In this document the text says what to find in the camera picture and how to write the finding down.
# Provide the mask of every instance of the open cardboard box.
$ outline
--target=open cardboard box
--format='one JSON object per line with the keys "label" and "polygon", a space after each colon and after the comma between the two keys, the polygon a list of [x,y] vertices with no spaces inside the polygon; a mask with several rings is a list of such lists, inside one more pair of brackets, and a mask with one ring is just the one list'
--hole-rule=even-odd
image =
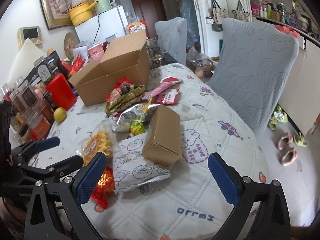
{"label": "open cardboard box", "polygon": [[152,117],[142,156],[165,167],[181,158],[180,116],[167,106],[160,105]]}
{"label": "open cardboard box", "polygon": [[92,61],[69,79],[86,106],[104,103],[115,84],[127,77],[135,85],[148,85],[151,62],[146,31],[113,40],[101,62]]}

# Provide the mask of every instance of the quilted bedspread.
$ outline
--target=quilted bedspread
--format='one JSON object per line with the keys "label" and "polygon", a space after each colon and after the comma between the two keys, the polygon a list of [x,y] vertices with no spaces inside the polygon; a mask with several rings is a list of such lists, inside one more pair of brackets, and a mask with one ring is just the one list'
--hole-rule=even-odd
{"label": "quilted bedspread", "polygon": [[[212,152],[241,176],[267,180],[268,166],[254,134],[229,105],[180,64],[151,70],[148,89],[166,76],[183,80],[174,86],[180,88],[179,101],[170,106],[180,115],[183,157],[172,167],[170,178],[110,196],[107,210],[91,200],[82,205],[104,239],[151,240],[164,233],[172,240],[211,239],[233,209],[208,170]],[[60,146],[41,153],[35,165],[45,168],[76,154],[104,118],[104,104],[85,107],[79,98],[68,118],[50,132],[49,137],[60,138]],[[254,205],[249,220],[256,209]],[[242,234],[248,230],[246,225]]]}

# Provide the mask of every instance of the brown door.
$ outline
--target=brown door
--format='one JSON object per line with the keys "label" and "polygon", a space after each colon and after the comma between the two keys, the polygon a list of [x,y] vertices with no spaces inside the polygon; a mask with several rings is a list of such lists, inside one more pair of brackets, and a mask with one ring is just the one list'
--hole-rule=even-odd
{"label": "brown door", "polygon": [[155,24],[159,21],[166,21],[162,0],[131,0],[138,21],[147,23],[147,36],[157,37]]}

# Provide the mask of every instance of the picture frame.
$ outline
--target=picture frame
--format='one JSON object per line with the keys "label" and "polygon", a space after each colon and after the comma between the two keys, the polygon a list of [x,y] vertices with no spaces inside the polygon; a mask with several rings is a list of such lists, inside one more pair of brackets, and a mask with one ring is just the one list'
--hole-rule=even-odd
{"label": "picture frame", "polygon": [[40,0],[40,3],[48,30],[72,25],[68,0]]}

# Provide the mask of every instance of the green kettle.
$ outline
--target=green kettle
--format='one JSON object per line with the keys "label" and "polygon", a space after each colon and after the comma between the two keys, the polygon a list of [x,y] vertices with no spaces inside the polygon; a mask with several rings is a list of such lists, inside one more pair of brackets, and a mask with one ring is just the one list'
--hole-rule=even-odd
{"label": "green kettle", "polygon": [[96,12],[97,14],[100,14],[112,9],[111,4],[113,4],[116,0],[94,0],[94,1],[99,2],[96,5]]}

